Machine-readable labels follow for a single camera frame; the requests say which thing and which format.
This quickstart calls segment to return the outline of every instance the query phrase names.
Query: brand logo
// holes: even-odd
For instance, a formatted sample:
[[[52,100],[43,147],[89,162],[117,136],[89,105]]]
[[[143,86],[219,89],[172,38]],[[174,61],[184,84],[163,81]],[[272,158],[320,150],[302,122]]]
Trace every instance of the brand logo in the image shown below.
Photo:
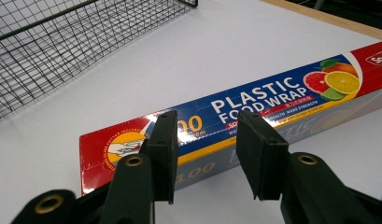
[[[372,63],[372,64],[375,64],[375,65],[381,65],[382,64],[382,51],[378,52],[377,54],[371,56],[371,57],[368,57],[366,59],[366,61],[368,63]]]
[[[116,133],[113,135],[104,148],[106,168],[115,170],[118,161],[122,157],[138,153],[145,138],[141,130],[133,130],[133,132],[128,133]]]

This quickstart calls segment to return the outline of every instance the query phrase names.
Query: grapefruit slice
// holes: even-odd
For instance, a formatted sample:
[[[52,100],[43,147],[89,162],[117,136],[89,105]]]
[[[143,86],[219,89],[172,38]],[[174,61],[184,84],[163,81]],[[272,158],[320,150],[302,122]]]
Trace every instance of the grapefruit slice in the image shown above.
[[[326,72],[320,71],[308,73],[304,76],[304,84],[309,90],[317,94],[322,94],[330,88],[327,83],[325,83],[326,75]]]

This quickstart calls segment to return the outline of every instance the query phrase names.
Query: black wire rack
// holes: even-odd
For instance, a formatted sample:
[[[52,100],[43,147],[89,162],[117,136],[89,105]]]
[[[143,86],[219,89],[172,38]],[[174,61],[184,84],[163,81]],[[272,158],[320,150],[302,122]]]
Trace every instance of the black wire rack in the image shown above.
[[[0,0],[0,118],[198,0]]]

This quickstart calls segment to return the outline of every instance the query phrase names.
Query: wooden edge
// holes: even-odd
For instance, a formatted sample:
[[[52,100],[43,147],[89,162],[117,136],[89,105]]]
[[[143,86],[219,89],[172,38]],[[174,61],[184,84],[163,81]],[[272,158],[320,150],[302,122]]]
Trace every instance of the wooden edge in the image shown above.
[[[305,16],[314,18],[319,21],[325,21],[327,23],[340,26],[342,28],[355,31],[364,35],[369,35],[378,39],[382,39],[382,30],[364,25],[358,22],[346,20],[340,17],[333,16],[331,14],[321,12],[309,7],[303,7],[285,0],[262,0],[263,2],[283,7],[285,9],[303,14]]]

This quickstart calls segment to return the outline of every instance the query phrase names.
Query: lime slice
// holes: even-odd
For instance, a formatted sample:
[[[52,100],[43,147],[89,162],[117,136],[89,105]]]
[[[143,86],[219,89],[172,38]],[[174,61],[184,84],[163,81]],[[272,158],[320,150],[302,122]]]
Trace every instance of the lime slice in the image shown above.
[[[346,95],[334,90],[333,88],[327,89],[325,92],[321,94],[321,98],[326,101],[338,101],[342,100]]]
[[[357,92],[360,88],[359,79],[347,72],[331,72],[325,76],[324,80],[329,87],[343,94]]]

